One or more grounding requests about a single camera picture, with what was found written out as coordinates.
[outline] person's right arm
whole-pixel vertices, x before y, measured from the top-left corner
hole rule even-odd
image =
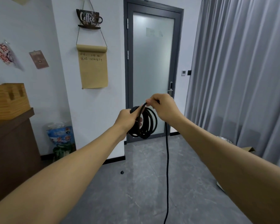
[[[168,94],[154,94],[146,102],[184,137],[253,223],[280,223],[280,167],[198,127]]]

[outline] glass panel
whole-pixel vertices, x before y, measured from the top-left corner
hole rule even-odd
[[[133,14],[133,106],[154,93],[167,93],[174,19]],[[154,134],[164,132],[158,117]]]

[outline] hanging string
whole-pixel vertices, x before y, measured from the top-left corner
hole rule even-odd
[[[89,2],[90,2],[90,5],[91,5],[92,10],[95,12],[95,10],[94,10],[94,8],[93,8],[93,5],[92,5],[92,3],[91,3],[91,1],[90,1],[90,0],[89,0]],[[105,42],[105,44],[106,44],[106,47],[107,47],[107,49],[108,49],[108,46],[107,46],[107,43],[106,43],[106,40],[105,40],[105,38],[104,38],[104,35],[103,35],[103,33],[102,33],[101,28],[100,28],[100,31],[101,31],[101,34],[102,34],[102,36],[103,36],[104,42]],[[78,36],[77,36],[76,45],[77,45],[77,43],[78,43],[79,33],[80,33],[80,27],[79,27],[79,29],[78,29]]]

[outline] door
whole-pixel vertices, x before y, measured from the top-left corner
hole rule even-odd
[[[145,103],[154,93],[174,96],[181,13],[127,3],[127,108]],[[165,136],[158,117],[149,138]],[[127,136],[127,143],[142,140]]]

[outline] wall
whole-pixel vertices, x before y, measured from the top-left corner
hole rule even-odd
[[[52,0],[77,148],[102,134],[114,123],[119,111],[125,108],[123,0],[91,1],[104,20],[101,29],[108,45],[109,85],[102,89],[82,90],[75,48],[79,24],[75,9],[82,9],[83,0]],[[181,71],[191,69],[201,0],[152,1],[185,9],[175,91],[175,101],[184,112],[189,76],[181,76]],[[84,9],[91,10],[89,0],[85,0]],[[78,43],[104,45],[99,30],[81,29]],[[123,155],[124,146],[120,142],[109,158]]]
[[[70,112],[51,0],[31,0],[25,6],[0,0],[0,40],[4,39],[10,43],[24,71],[0,60],[0,84],[25,84],[35,112],[30,120],[39,151],[41,155],[52,153],[46,125],[70,121]],[[38,70],[29,52],[40,49],[49,67]]]

